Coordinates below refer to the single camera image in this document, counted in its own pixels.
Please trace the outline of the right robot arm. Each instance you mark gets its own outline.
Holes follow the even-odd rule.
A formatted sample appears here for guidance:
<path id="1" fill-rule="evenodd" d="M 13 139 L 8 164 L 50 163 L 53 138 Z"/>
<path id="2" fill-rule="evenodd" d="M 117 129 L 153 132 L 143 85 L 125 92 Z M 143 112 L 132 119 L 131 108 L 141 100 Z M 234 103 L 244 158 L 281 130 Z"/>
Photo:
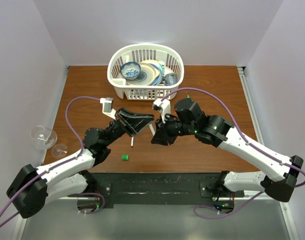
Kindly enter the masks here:
<path id="1" fill-rule="evenodd" d="M 297 184 L 303 159 L 275 152 L 239 132 L 237 127 L 218 115 L 206 115 L 190 98 L 178 101 L 171 114 L 169 100 L 158 98 L 152 107 L 160 112 L 152 144 L 172 145 L 177 137 L 193 135 L 200 142 L 233 153 L 258 170 L 222 171 L 213 190 L 225 197 L 231 192 L 258 191 L 279 202 L 289 202 Z"/>

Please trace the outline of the white red marker pen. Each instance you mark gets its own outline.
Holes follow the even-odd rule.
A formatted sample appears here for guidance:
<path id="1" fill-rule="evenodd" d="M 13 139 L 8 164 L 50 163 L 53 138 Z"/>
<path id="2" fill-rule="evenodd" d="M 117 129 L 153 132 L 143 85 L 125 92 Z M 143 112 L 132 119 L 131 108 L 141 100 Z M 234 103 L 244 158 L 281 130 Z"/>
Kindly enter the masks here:
<path id="1" fill-rule="evenodd" d="M 131 142 L 130 142 L 130 147 L 131 147 L 131 148 L 134 147 L 134 139 L 135 139 L 135 137 L 132 136 L 132 137 L 131 137 Z"/>

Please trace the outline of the white blue marker pen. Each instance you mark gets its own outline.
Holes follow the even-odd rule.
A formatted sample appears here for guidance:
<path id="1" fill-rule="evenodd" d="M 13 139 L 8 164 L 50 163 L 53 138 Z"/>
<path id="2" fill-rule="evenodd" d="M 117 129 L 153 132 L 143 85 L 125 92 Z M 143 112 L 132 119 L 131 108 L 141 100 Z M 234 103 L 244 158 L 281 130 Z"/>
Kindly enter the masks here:
<path id="1" fill-rule="evenodd" d="M 155 131 L 154 126 L 153 126 L 152 123 L 149 124 L 149 129 L 150 129 L 152 135 L 154 136 L 156 134 L 156 131 Z"/>

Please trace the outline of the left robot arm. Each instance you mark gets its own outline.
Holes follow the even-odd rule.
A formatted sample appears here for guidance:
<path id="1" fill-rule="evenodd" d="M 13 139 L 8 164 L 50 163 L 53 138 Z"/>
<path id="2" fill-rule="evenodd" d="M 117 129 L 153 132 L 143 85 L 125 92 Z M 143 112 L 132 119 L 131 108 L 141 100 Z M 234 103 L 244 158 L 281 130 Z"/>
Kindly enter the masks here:
<path id="1" fill-rule="evenodd" d="M 101 164 L 111 152 L 110 144 L 124 134 L 137 135 L 155 118 L 153 114 L 135 113 L 123 107 L 112 113 L 113 120 L 106 128 L 87 129 L 79 151 L 45 166 L 28 164 L 20 169 L 6 195 L 22 218 L 30 218 L 44 207 L 55 184 L 79 177 L 82 171 Z"/>

